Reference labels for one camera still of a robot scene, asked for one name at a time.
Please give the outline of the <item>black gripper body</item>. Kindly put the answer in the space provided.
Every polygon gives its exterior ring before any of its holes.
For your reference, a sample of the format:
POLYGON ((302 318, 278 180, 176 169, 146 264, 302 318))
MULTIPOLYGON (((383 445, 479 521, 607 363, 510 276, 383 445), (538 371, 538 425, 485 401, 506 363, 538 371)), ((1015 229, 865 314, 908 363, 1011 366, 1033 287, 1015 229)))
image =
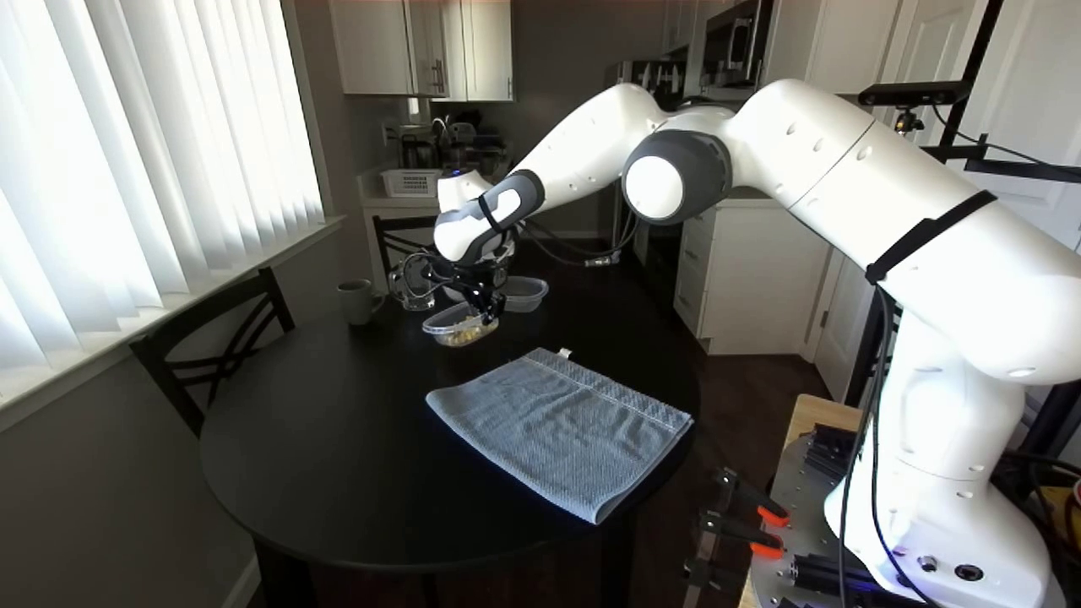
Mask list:
POLYGON ((512 233, 483 237, 464 260, 436 256, 431 276, 455 293, 485 293, 517 253, 512 233))

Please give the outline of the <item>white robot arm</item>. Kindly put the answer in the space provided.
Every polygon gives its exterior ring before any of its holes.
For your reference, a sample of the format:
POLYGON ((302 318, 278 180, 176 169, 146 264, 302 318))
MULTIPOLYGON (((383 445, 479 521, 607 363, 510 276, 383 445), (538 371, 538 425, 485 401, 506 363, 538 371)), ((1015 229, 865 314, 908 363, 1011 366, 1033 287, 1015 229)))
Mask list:
POLYGON ((475 268, 517 223, 614 184, 647 223, 757 190, 897 307, 877 413, 823 521, 891 596, 1069 608, 1049 551, 993 466, 1030 386, 1081 380, 1081 260, 851 100, 785 77, 727 110, 610 86, 500 184, 444 196, 431 239, 475 268))

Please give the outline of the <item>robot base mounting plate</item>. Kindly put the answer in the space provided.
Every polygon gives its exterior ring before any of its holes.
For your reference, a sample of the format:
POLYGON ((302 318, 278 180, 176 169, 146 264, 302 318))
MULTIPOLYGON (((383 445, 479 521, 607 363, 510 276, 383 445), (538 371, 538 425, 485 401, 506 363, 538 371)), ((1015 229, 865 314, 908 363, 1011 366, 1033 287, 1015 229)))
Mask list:
POLYGON ((807 591, 794 584, 794 554, 830 554, 836 533, 823 523, 820 500, 836 480, 805 462, 813 428, 856 431, 860 413, 816 394, 797 394, 786 431, 780 444, 780 458, 769 475, 769 498, 790 509, 790 523, 778 529, 786 543, 780 561, 751 561, 736 608, 838 608, 836 596, 807 591))

